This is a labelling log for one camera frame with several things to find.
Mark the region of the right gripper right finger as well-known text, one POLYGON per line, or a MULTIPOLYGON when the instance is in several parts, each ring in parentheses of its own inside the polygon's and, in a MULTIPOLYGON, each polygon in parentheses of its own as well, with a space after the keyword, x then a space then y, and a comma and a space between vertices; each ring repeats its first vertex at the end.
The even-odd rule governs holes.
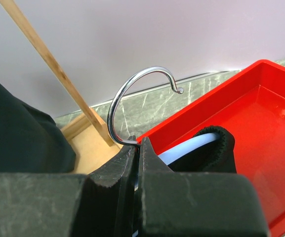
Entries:
POLYGON ((140 237, 176 236, 174 172, 158 157, 148 137, 139 150, 137 222, 140 237))

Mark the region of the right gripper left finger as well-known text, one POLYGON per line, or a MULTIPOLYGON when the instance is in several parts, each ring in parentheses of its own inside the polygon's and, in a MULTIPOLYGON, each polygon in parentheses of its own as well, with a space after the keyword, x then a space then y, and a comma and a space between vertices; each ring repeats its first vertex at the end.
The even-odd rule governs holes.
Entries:
POLYGON ((136 147, 123 146, 88 174, 73 222, 73 237, 130 237, 133 234, 136 147))

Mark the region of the black shorts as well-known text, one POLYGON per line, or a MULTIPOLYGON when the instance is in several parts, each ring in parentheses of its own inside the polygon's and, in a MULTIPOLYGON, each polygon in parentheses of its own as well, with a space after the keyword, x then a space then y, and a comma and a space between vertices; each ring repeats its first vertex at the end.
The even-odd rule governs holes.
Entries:
POLYGON ((234 136, 221 126, 208 126, 198 131, 194 137, 208 133, 216 134, 218 138, 185 154, 168 167, 175 172, 236 173, 234 136))

